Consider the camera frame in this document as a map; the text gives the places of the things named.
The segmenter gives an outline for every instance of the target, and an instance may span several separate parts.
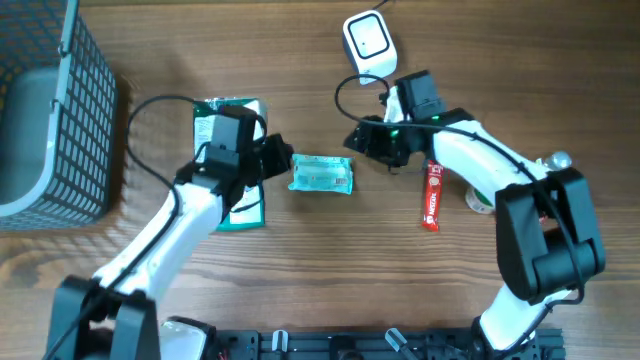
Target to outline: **teal packet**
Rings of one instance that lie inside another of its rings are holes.
[[[289,190],[333,191],[351,195],[351,158],[293,155],[293,182]]]

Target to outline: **wooden surface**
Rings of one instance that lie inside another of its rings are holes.
[[[421,176],[386,175],[341,146],[354,124],[333,105],[335,86],[352,74],[340,31],[364,9],[81,10],[134,104],[161,93],[258,96],[269,104],[269,130],[297,152],[355,156],[351,196],[291,192],[290,175],[267,182],[267,227],[204,241],[160,305],[162,318],[224,329],[421,329],[467,326],[492,301],[501,284],[494,222],[467,208],[464,182],[446,184],[441,232],[429,233],[418,225]],[[399,51],[394,76],[430,69],[450,107],[465,107],[529,158],[568,151],[589,179],[607,269],[588,283],[581,306],[545,321],[564,329],[571,359],[640,354],[639,10],[635,1],[595,0],[403,0],[384,8]],[[381,113],[378,92],[352,85],[344,102]],[[191,155],[189,106],[149,108],[132,144],[171,176]],[[118,205],[95,226],[0,234],[0,359],[41,355],[53,289],[67,274],[90,276],[157,211],[166,189],[137,167],[124,178]]]

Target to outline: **gray basket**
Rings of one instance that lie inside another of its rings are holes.
[[[0,0],[0,230],[104,215],[116,99],[77,0]]]

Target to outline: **red snack bar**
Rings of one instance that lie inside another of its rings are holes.
[[[442,196],[442,174],[444,167],[432,160],[429,160],[427,169],[427,191],[424,202],[424,217],[422,226],[430,231],[437,232],[438,212],[440,211],[440,198]]]

